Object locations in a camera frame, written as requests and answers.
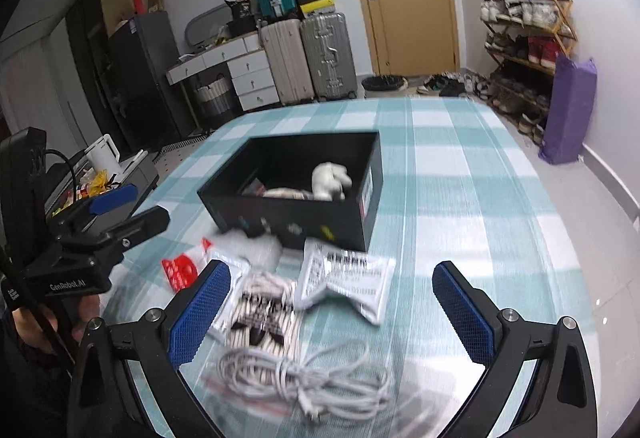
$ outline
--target white cable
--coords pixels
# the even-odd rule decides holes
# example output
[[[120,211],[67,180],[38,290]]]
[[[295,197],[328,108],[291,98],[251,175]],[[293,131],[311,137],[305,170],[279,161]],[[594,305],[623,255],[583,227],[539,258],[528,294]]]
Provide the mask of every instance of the white cable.
[[[353,344],[362,348],[355,360],[335,368],[311,366],[317,358]],[[312,421],[325,413],[346,420],[368,420],[388,405],[390,384],[389,371],[382,364],[367,362],[368,357],[367,343],[358,339],[329,346],[301,364],[258,348],[239,348],[220,357],[218,374],[231,391],[245,398],[298,402]],[[362,367],[375,372],[375,378],[356,375],[356,370]],[[256,375],[260,369],[273,373],[271,385],[260,383]]]

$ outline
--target striped cloth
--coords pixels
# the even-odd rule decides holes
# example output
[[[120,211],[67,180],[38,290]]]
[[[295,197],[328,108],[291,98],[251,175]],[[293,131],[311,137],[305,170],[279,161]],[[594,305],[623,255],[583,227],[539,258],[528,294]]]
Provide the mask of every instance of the striped cloth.
[[[482,367],[471,363],[431,290],[431,273],[450,259],[469,282],[500,307],[525,319],[578,321],[596,392],[599,358],[595,326],[577,256],[527,157],[487,107],[460,99],[382,99],[311,104],[245,115],[207,139],[142,204],[165,207],[168,230],[132,249],[111,275],[103,299],[110,323],[136,320],[164,307],[172,291],[160,266],[216,227],[196,191],[249,137],[284,133],[377,129],[384,186],[369,252],[397,259],[386,320],[370,325],[343,303],[325,301],[305,315],[303,354],[346,338],[365,339],[372,360],[393,376],[392,408],[345,427],[327,418],[316,437],[437,436],[471,392]],[[285,253],[277,272],[297,277],[302,256]],[[282,404],[232,397],[214,371],[222,347],[208,336],[194,361],[180,368],[216,424],[230,438],[306,436],[299,412]],[[533,364],[527,363],[494,428],[508,429]],[[141,397],[156,430],[171,433],[141,371]]]

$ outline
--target laundry basket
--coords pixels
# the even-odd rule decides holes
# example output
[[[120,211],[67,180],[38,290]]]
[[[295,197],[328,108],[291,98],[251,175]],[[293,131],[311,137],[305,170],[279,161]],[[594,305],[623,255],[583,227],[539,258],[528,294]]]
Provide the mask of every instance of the laundry basket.
[[[208,118],[225,113],[236,104],[236,95],[226,77],[220,77],[210,85],[198,88],[196,95],[202,114]]]

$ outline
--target stuffed toy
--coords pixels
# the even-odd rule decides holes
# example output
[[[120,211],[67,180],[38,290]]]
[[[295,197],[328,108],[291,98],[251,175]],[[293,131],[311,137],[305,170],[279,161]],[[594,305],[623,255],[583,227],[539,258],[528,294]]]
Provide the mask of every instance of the stuffed toy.
[[[352,185],[347,175],[347,168],[331,162],[318,165],[311,175],[311,189],[314,200],[331,202],[335,199],[344,200],[344,190]]]

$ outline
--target white kettle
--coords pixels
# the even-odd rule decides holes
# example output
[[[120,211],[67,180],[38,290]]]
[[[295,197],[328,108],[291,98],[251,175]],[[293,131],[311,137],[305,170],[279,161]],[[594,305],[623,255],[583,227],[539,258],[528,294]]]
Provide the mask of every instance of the white kettle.
[[[114,174],[122,173],[120,152],[109,134],[101,136],[84,151],[84,154],[96,173],[103,169],[107,170],[107,180],[111,179]]]

